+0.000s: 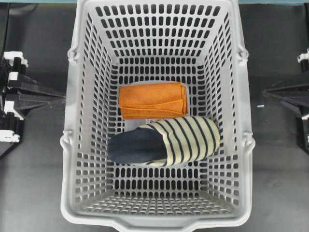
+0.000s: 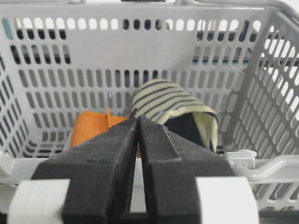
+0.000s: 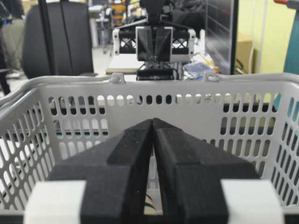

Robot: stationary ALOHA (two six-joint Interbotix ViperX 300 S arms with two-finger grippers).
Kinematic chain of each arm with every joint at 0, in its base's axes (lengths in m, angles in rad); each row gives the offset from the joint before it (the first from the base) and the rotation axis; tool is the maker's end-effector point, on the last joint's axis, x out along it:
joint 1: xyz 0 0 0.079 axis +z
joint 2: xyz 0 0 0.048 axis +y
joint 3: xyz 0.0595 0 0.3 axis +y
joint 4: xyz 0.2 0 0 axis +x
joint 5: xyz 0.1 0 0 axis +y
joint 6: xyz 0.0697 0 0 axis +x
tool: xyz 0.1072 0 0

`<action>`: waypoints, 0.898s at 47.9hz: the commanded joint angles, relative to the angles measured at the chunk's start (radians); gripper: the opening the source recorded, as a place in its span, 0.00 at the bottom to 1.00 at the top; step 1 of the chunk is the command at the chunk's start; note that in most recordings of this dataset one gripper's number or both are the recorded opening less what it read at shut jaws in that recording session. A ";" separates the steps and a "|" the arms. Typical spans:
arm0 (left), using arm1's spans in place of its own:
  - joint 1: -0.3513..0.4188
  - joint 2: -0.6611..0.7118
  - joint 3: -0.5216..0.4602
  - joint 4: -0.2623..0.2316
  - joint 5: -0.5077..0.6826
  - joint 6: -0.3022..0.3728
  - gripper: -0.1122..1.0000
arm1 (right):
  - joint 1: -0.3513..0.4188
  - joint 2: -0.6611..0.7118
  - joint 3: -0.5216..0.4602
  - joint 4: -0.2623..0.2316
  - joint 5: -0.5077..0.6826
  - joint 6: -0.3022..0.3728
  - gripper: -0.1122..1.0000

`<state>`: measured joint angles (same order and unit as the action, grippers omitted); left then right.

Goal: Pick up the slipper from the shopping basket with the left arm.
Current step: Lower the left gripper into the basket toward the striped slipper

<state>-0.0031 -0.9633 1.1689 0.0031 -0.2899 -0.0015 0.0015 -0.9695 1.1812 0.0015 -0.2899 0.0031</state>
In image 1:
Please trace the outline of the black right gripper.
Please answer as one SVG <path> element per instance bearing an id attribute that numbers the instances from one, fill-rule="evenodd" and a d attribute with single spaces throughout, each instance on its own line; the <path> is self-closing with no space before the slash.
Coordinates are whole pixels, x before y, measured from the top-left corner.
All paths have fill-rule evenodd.
<path id="1" fill-rule="evenodd" d="M 281 104 L 301 118 L 304 150 L 309 152 L 309 49 L 297 57 L 301 65 L 301 83 L 277 82 L 267 87 L 263 95 L 282 98 Z"/>

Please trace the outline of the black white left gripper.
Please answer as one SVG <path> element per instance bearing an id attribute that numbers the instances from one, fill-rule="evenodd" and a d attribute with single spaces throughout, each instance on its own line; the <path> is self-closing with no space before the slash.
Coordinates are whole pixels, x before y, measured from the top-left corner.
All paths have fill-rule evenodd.
<path id="1" fill-rule="evenodd" d="M 28 61 L 21 51 L 0 56 L 0 157 L 3 158 L 22 141 L 24 116 L 31 110 L 66 102 L 65 93 L 24 75 Z M 19 97 L 20 91 L 52 97 Z"/>

